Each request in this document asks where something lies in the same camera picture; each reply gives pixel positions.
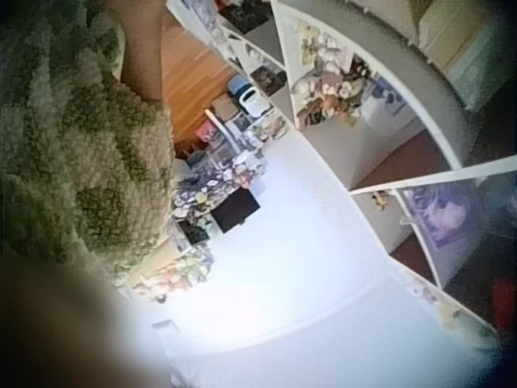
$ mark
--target black monitor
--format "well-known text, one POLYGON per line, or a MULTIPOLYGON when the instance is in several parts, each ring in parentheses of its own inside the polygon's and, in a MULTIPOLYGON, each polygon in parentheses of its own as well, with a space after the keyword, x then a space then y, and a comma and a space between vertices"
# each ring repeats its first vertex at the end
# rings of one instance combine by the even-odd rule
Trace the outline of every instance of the black monitor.
POLYGON ((239 188, 212 210, 212 216, 223 233, 242 224, 260 205, 250 190, 239 188))

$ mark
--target wooden floor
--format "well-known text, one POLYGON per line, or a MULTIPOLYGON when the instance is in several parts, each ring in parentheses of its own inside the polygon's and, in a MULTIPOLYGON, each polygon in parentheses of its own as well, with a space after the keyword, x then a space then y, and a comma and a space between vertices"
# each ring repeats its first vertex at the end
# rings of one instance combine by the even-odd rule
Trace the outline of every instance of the wooden floor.
POLYGON ((176 148, 195 142, 204 109, 226 92, 235 70, 196 40, 167 13, 162 23, 163 94, 169 104, 176 148))

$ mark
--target person's arm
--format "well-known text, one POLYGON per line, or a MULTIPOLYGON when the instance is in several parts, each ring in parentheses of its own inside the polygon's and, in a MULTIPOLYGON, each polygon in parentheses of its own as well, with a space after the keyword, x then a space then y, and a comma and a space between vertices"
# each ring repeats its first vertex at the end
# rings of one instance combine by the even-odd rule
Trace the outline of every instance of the person's arm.
POLYGON ((121 82, 145 101, 162 100, 164 0, 106 0, 125 35, 121 82))

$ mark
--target wall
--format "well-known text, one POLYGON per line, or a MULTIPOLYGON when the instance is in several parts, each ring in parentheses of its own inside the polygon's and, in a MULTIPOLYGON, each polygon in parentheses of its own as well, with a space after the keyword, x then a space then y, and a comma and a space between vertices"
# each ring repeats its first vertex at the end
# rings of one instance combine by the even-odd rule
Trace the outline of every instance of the wall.
POLYGON ((370 226, 298 132, 272 143, 265 161, 253 189, 261 209, 211 241, 208 282, 149 312, 178 328, 171 354, 227 351, 299 330, 386 277, 370 226))
POLYGON ((464 388, 491 355, 457 342, 386 282, 307 330, 256 348, 176 360, 199 388, 464 388))
POLYGON ((388 275, 354 202, 303 137, 266 152, 262 208, 212 241, 206 284, 147 310, 199 388, 454 388, 490 366, 388 275))

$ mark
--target toy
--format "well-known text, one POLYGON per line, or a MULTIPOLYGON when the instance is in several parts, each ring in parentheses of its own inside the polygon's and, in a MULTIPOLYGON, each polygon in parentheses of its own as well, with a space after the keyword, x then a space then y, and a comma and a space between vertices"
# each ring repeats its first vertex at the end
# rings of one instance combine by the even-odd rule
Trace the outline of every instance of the toy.
POLYGON ((372 199, 381 212, 384 212, 389 202, 389 194, 384 190, 373 192, 372 199))

